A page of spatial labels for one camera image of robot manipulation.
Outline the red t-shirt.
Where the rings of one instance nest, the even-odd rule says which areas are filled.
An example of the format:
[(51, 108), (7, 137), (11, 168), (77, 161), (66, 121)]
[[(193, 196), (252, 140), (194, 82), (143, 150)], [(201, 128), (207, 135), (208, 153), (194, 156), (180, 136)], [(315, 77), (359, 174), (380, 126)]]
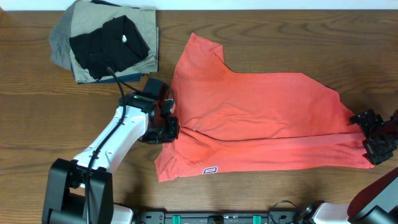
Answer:
[(172, 80), (178, 138), (155, 166), (161, 182), (219, 172), (371, 168), (339, 94), (302, 73), (236, 73), (223, 46), (192, 34)]

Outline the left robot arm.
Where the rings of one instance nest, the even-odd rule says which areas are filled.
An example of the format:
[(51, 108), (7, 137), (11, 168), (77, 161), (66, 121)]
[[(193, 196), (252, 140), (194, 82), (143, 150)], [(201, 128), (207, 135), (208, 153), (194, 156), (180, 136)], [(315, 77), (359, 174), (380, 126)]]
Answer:
[(132, 223), (134, 211), (113, 199), (113, 174), (136, 141), (163, 144), (178, 138), (169, 86), (149, 78), (143, 90), (123, 94), (107, 127), (72, 160), (49, 170), (42, 223)]

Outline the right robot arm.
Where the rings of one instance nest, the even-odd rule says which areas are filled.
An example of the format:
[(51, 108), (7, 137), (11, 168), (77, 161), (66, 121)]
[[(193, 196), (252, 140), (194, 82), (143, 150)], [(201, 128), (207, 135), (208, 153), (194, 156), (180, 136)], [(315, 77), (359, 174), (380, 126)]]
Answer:
[[(373, 110), (350, 119), (364, 134), (363, 155), (372, 165), (392, 158), (397, 150), (397, 112), (384, 121)], [(349, 204), (309, 205), (296, 216), (295, 223), (391, 223), (397, 224), (397, 168), (360, 191)]]

